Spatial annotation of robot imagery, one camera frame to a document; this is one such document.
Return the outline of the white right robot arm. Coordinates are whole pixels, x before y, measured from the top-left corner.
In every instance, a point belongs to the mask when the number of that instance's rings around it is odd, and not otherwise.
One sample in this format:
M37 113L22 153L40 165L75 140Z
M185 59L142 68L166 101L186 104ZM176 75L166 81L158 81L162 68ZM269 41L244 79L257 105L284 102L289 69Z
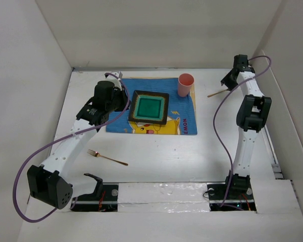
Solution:
M237 199L250 187L250 162L256 138L266 125L272 99L260 90L247 55L234 57L232 70L221 81L230 92L240 88L243 101L236 116L238 144L232 168L223 186L224 199Z

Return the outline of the pink plastic cup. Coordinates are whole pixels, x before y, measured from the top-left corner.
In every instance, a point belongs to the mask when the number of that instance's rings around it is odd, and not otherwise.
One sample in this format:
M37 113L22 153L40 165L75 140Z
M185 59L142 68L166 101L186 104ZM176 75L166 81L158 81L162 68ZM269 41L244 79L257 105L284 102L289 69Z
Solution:
M189 94L192 85L194 84L194 77L191 74L184 73L178 78L178 95L185 97Z

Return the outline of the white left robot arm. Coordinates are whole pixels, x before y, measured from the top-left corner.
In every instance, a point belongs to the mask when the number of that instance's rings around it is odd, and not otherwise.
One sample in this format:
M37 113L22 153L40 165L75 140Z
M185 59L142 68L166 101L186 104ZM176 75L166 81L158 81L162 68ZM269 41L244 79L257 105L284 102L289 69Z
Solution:
M56 209L63 209L72 198L83 194L99 199L103 191L97 184L98 177L86 174L83 183L72 183L68 172L88 141L107 123L110 113L124 113L127 103L128 96L119 79L99 81L94 95L76 115L69 137L39 166L28 169L30 195Z

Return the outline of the gold fork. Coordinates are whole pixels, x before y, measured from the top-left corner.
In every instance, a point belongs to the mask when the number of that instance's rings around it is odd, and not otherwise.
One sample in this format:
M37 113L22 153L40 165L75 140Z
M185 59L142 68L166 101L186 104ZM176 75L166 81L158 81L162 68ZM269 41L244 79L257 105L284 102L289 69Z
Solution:
M91 149L88 149L87 150L87 153L91 156L94 156L94 157L101 157L101 158L104 158L104 159L107 159L107 160L110 160L110 161L113 161L113 162L116 162L118 164L121 164L123 166L128 166L129 164L126 163L126 162L122 162L122 161L119 161L119 160L116 160L116 159L112 159L112 158L109 158L109 157L106 157L106 156L103 156L101 155L100 153L96 152L96 151L93 151Z

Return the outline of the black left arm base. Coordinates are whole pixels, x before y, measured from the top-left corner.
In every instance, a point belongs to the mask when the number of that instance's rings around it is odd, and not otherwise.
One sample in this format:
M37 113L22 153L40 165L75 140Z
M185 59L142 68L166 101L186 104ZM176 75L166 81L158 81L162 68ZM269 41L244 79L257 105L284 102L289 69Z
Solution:
M117 212L118 183L104 183L103 179L90 173L84 179L76 181L73 186L74 198L70 210L73 212Z

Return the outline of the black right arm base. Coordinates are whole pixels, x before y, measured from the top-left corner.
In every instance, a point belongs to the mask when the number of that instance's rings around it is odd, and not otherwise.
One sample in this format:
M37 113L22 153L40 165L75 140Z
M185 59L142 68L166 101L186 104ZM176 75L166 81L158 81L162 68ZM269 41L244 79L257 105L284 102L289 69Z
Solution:
M211 211L256 211L250 176L227 176L224 182L208 183L203 197Z

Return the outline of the gold spoon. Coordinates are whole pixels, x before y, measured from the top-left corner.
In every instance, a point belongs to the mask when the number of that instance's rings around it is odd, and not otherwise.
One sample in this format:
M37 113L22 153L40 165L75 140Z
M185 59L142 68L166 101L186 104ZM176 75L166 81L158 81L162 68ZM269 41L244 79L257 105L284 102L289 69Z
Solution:
M229 92L229 91L230 91L229 89L224 89L224 90L221 90L221 91L218 91L216 93L208 95L207 98L213 97L213 96L218 95L218 94L223 93L223 92Z

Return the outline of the blue Pikachu placemat cloth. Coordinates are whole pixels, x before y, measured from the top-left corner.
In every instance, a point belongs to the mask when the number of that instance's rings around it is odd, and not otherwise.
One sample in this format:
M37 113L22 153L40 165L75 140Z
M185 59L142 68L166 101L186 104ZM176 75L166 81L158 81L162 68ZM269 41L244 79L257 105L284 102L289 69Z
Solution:
M127 110L119 119L106 126L109 133L133 133L151 135L196 135L197 126L193 100L190 95L180 97L177 78L123 79L130 97L135 90L169 94L169 108L165 125L138 123L128 120Z

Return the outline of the green square ceramic plate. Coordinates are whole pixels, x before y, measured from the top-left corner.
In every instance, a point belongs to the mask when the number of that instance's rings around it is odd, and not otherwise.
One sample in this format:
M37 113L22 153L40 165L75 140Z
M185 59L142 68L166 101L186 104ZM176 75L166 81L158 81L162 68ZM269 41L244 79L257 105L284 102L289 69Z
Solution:
M128 120L136 123L165 125L168 108L168 93L134 90Z

